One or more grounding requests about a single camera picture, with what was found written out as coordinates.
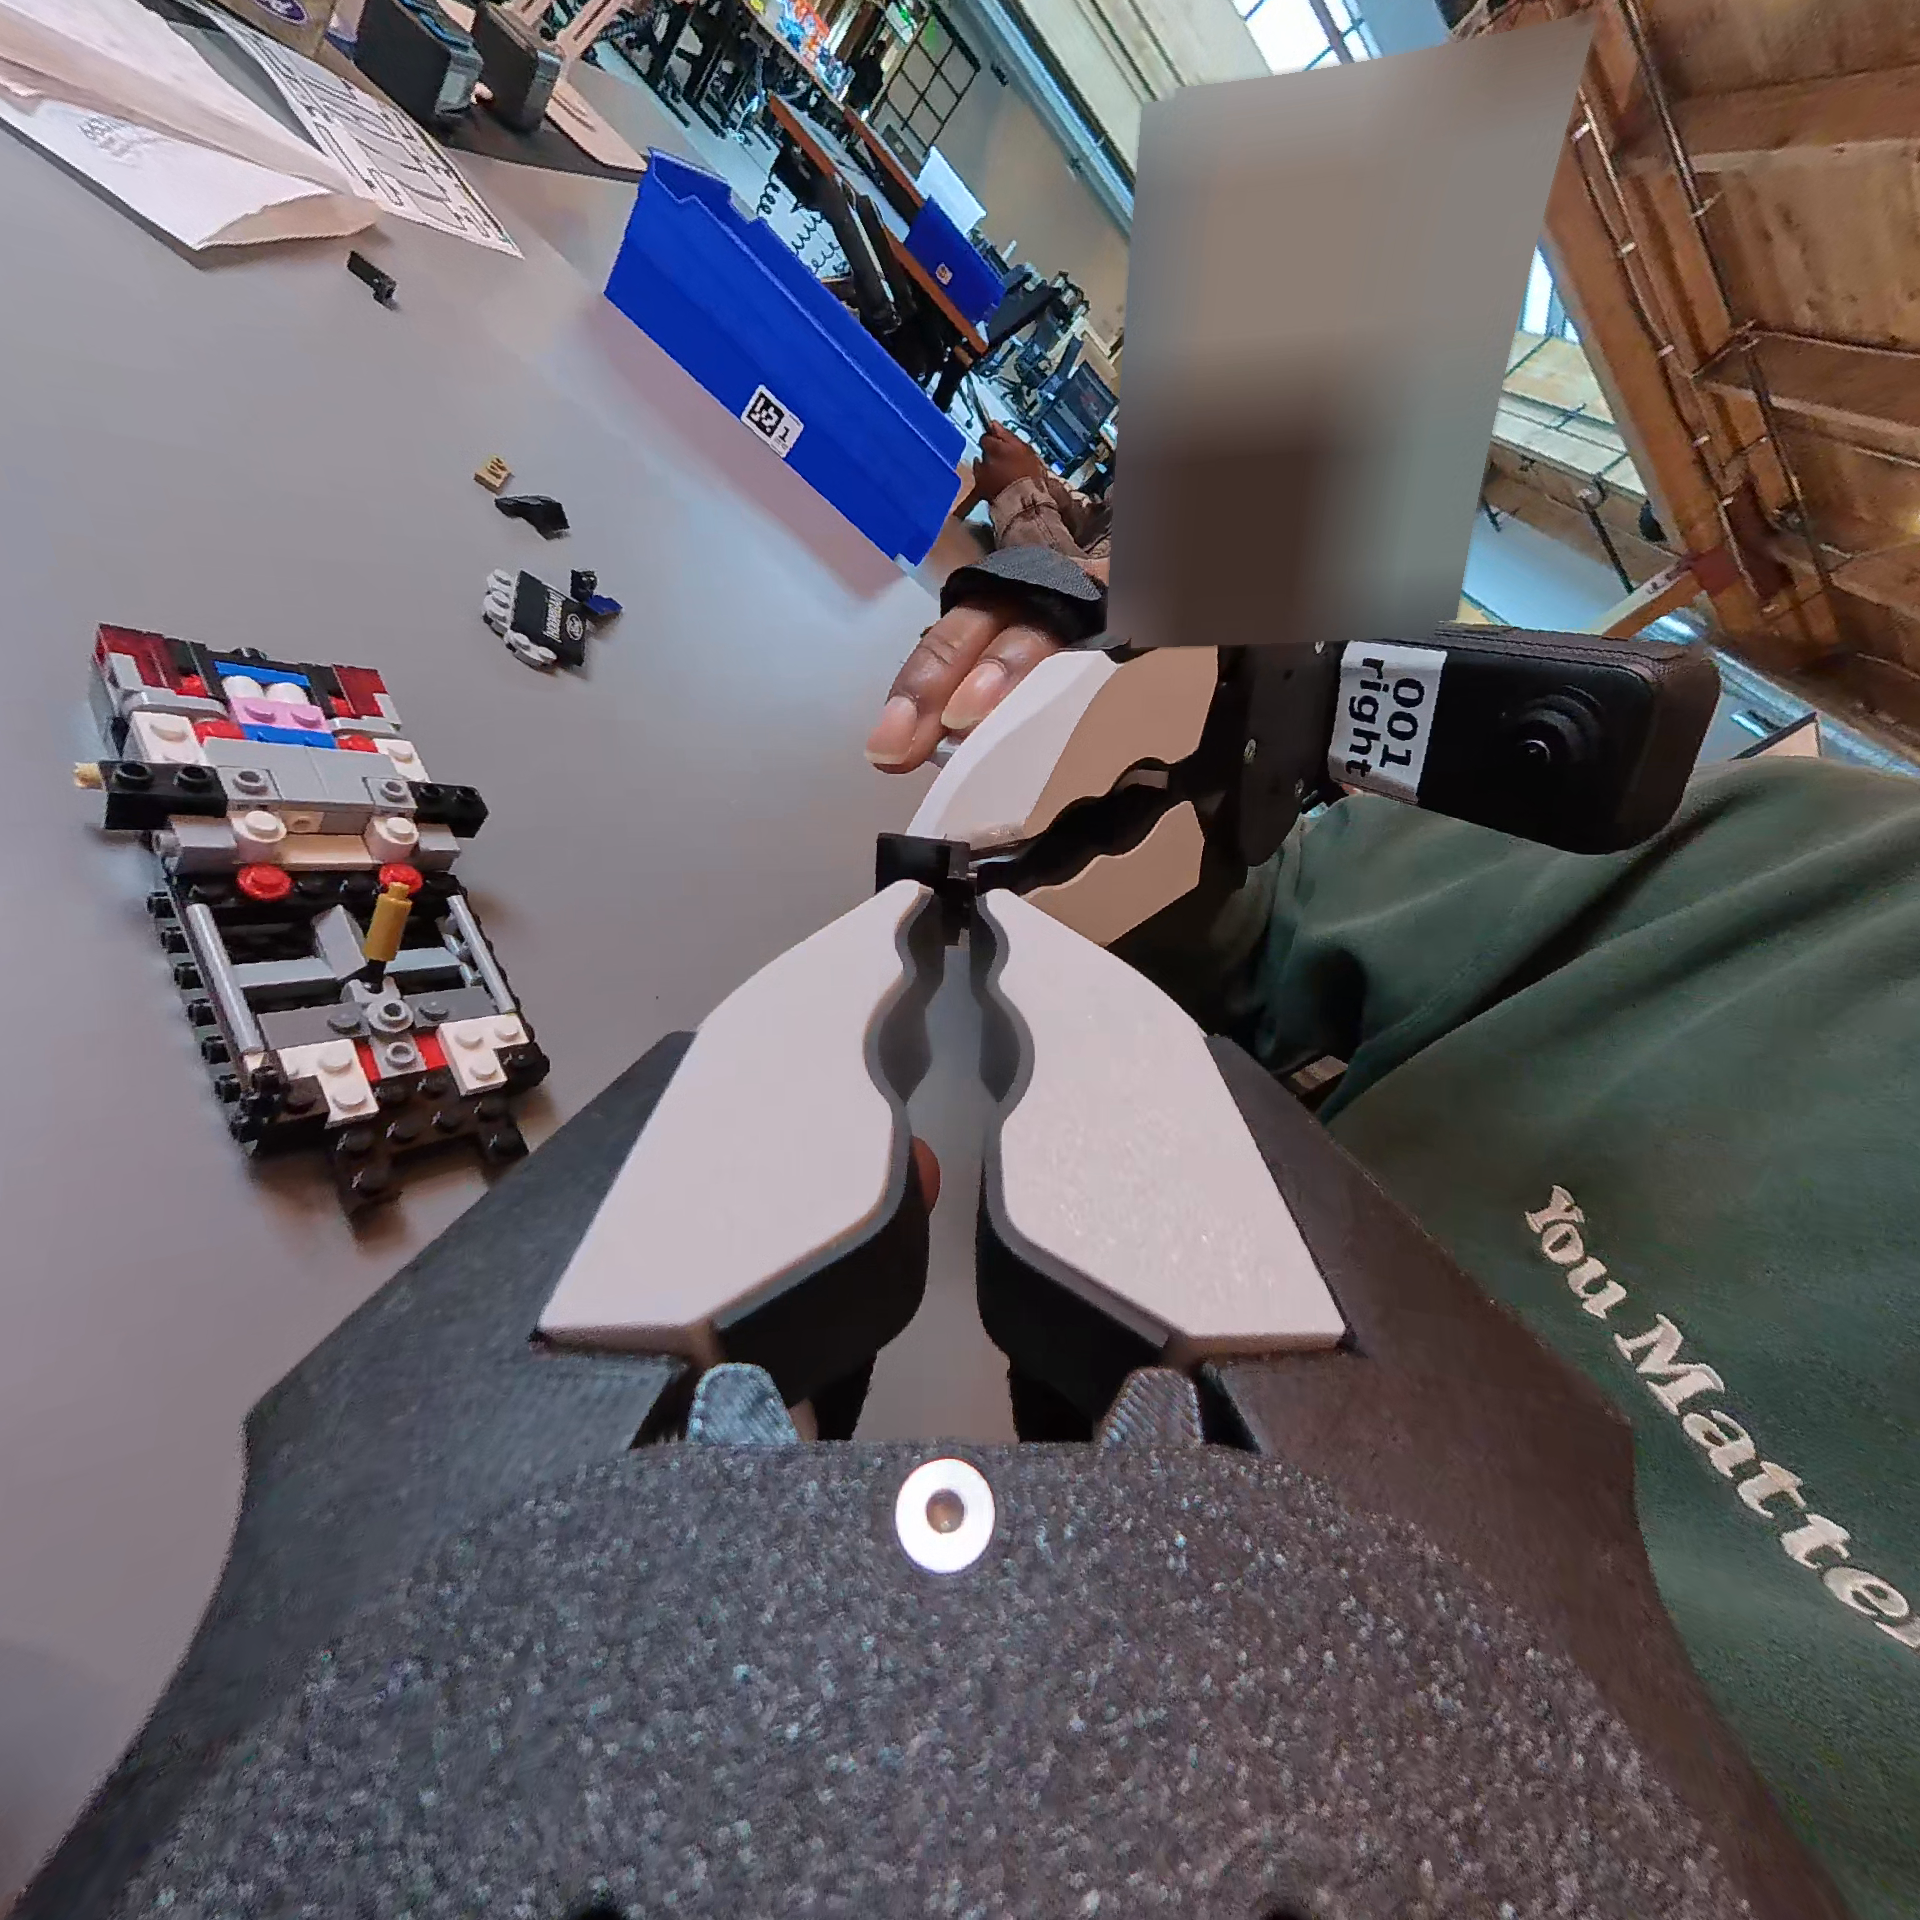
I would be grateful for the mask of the brick car model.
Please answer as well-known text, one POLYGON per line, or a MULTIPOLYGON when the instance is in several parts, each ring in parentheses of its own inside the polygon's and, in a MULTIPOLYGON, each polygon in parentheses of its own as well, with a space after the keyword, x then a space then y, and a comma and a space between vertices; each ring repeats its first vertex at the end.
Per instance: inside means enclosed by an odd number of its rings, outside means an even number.
POLYGON ((239 1152, 321 1160, 349 1216, 452 1144, 521 1160, 549 1061, 454 871, 489 808, 426 772, 384 677, 104 622, 86 695, 74 782, 151 855, 239 1152))

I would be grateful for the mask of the person's right hand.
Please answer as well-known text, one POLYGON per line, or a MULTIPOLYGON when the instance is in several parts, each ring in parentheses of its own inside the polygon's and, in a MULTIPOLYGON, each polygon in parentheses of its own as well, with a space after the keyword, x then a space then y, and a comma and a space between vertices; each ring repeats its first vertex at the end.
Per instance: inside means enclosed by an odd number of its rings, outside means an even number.
POLYGON ((868 764, 908 774, 972 733, 1006 695, 1068 640, 1012 606, 953 606, 903 660, 866 743, 868 764))

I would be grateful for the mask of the black brick axle assembly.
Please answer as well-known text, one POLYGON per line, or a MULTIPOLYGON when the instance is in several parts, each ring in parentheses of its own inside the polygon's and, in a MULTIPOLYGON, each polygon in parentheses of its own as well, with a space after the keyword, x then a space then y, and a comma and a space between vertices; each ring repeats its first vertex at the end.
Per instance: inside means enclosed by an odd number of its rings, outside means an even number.
POLYGON ((586 608, 529 571, 503 567, 486 576, 481 620, 518 660, 535 669, 578 669, 591 630, 586 608))

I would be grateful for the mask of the small blue bin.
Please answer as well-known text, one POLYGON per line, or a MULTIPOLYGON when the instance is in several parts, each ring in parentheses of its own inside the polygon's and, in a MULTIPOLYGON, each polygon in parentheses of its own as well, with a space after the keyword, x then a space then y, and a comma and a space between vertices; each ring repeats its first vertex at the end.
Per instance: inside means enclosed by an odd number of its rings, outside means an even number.
POLYGON ((968 327, 988 331, 1004 300, 1000 272, 958 228, 938 200, 924 200, 903 244, 953 310, 968 327))
POLYGON ((725 179, 648 150, 606 295, 887 558, 928 558, 962 427, 725 179))

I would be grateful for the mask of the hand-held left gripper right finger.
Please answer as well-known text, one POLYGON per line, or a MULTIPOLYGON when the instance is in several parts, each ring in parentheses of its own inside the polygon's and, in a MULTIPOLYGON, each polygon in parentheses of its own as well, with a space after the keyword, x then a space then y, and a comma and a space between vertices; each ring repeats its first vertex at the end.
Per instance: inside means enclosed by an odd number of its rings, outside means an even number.
POLYGON ((1009 891, 978 900, 988 1198, 1009 1250, 1186 1358, 1318 1352, 1345 1322, 1204 1030, 1009 891))

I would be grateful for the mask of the white sticker sheet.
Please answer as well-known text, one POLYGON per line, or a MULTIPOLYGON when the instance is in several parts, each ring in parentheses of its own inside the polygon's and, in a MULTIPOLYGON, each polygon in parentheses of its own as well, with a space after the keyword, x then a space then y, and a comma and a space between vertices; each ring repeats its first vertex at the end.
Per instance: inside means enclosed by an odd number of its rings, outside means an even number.
POLYGON ((381 212, 521 256, 508 227, 407 114, 218 10, 194 10, 252 62, 279 107, 381 212))

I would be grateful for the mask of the white numbered paper bag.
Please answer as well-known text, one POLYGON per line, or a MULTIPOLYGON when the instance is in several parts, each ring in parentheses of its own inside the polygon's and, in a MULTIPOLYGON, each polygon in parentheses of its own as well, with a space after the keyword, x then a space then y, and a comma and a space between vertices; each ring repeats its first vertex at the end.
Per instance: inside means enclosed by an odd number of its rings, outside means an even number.
POLYGON ((345 168, 239 99, 167 128, 5 64, 5 126, 184 251, 356 236, 377 219, 345 168))

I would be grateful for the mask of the person's torso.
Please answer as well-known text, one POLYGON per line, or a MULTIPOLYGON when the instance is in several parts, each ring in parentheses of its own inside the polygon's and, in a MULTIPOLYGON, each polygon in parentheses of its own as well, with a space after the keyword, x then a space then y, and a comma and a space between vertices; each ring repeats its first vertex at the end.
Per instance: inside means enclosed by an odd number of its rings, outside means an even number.
POLYGON ((1186 1003, 1622 1408, 1695 1668, 1857 1916, 1917 1910, 1917 798, 1820 758, 1566 855, 1353 798, 1186 1003))

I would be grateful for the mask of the small black box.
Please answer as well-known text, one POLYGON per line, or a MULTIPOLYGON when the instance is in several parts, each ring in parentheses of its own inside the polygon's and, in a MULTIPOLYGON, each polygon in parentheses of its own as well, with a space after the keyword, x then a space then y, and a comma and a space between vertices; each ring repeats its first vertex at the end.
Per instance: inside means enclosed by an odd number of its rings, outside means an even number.
POLYGON ((546 11, 546 3, 476 3, 470 10, 481 104, 522 135, 540 131, 565 64, 556 35, 544 24, 546 11))
POLYGON ((364 3, 351 62, 424 128, 450 128, 472 107, 481 58, 434 3, 364 3))

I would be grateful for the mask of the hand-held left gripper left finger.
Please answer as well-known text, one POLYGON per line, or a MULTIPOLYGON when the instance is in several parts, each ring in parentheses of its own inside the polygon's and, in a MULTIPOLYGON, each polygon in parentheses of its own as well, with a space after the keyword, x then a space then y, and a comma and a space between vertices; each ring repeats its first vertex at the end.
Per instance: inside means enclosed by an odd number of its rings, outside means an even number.
POLYGON ((889 885, 700 1024, 542 1307, 542 1338, 720 1358, 904 1202, 938 900, 889 885))

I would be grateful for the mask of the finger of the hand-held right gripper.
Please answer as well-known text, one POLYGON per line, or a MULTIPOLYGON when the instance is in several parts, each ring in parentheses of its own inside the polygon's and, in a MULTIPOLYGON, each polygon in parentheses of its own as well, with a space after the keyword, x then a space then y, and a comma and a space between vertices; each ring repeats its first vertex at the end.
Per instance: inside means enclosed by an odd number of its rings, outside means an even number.
POLYGON ((1216 690, 1214 647, 1050 655, 948 757, 904 832, 966 840, 981 863, 1020 858, 1070 807, 1128 783, 1186 798, 1176 770, 1216 690))
POLYGON ((1186 898, 1206 834, 1191 798, 1128 783, 1079 802, 1015 859, 1015 894, 1096 946, 1186 898))

